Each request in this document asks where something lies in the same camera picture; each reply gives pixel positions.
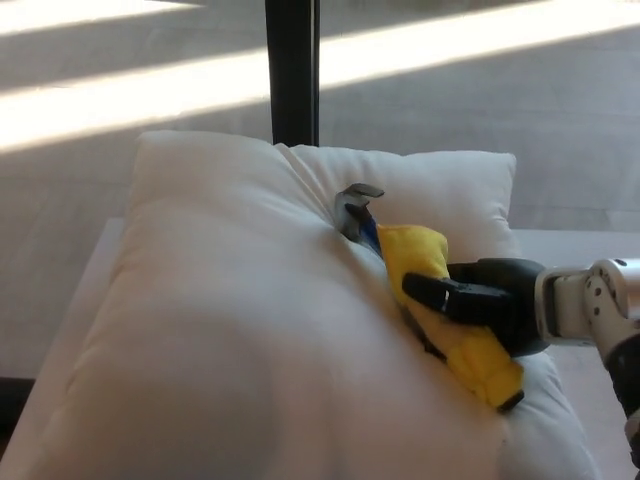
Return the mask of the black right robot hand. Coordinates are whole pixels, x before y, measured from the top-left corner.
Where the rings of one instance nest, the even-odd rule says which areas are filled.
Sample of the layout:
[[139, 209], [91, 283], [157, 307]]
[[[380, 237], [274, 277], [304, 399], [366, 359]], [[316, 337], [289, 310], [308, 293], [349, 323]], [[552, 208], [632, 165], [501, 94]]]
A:
[[489, 328], [513, 357], [548, 348], [535, 313], [535, 284], [543, 265], [527, 259], [484, 258], [447, 268], [444, 279], [405, 274], [403, 292], [457, 324]]

